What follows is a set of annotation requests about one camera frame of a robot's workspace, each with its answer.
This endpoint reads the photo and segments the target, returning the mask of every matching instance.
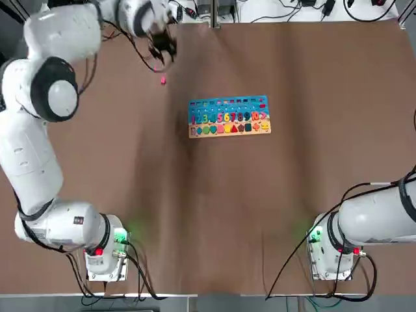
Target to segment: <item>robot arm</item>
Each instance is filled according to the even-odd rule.
[[[28,57],[0,69],[0,165],[18,201],[15,232],[54,248],[85,248],[91,280],[125,279],[127,265],[117,254],[127,232],[117,217],[99,214],[90,203],[57,198],[63,176],[47,123],[76,113],[79,93],[70,63],[98,52],[100,21],[114,22],[131,36],[157,38],[174,54],[167,8],[164,0],[104,0],[35,14],[23,28]]]
[[[344,201],[309,238],[313,278],[345,280],[360,246],[416,242],[415,198],[416,181],[405,183],[402,179],[398,186]]]

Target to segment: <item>brown table surface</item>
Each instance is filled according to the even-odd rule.
[[[264,294],[262,267],[268,289],[314,217],[349,186],[398,179],[414,165],[408,36],[395,21],[180,25],[175,33],[166,86],[127,40],[103,44],[79,112],[49,128],[65,178],[60,196],[119,216],[143,245],[158,293]],[[270,135],[188,139],[189,100],[254,94],[269,98]],[[17,239],[3,174],[0,194],[0,293],[79,293],[65,257]],[[416,293],[415,245],[367,251],[377,293]],[[312,292],[305,254],[274,293]],[[135,274],[130,266],[127,282],[109,291],[136,293]],[[359,275],[339,291],[364,293]]]

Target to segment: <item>red object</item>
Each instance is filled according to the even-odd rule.
[[[96,249],[96,255],[103,255],[103,249],[102,248],[97,248]]]

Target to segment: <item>green indicator light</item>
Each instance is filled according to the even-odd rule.
[[[114,230],[114,241],[115,242],[122,242],[127,241],[127,231],[122,227],[116,228]]]

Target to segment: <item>number puzzle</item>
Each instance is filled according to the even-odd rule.
[[[188,105],[189,138],[271,133],[266,96],[198,99]]]

